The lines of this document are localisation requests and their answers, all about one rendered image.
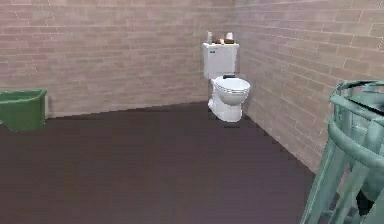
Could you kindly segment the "white toilet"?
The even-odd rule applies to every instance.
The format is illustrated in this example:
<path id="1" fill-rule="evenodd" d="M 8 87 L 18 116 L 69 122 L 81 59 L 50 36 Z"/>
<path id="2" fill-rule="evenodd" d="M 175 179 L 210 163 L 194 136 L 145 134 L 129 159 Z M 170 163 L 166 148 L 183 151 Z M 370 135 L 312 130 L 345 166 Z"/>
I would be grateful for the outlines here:
<path id="1" fill-rule="evenodd" d="M 251 84 L 236 74 L 237 54 L 240 45 L 202 44 L 204 59 L 204 77 L 212 88 L 208 107 L 212 113 L 224 122 L 238 122 L 243 111 L 242 104 L 247 99 Z M 223 79 L 224 75 L 235 78 Z"/>

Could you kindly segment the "teal metal stand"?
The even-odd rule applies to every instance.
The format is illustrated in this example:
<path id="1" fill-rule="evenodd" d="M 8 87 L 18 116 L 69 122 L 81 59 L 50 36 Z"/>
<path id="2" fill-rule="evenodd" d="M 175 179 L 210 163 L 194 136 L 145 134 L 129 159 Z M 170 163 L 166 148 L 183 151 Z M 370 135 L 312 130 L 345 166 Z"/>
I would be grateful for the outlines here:
<path id="1" fill-rule="evenodd" d="M 384 224 L 384 80 L 344 81 L 300 224 Z"/>

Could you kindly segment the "green bathtub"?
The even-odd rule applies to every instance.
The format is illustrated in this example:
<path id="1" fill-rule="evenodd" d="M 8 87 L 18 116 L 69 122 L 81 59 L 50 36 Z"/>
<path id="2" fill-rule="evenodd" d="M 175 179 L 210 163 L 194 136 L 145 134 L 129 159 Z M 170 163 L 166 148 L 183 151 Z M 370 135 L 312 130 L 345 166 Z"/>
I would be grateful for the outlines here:
<path id="1" fill-rule="evenodd" d="M 0 125 L 9 130 L 32 131 L 45 125 L 46 89 L 0 91 Z"/>

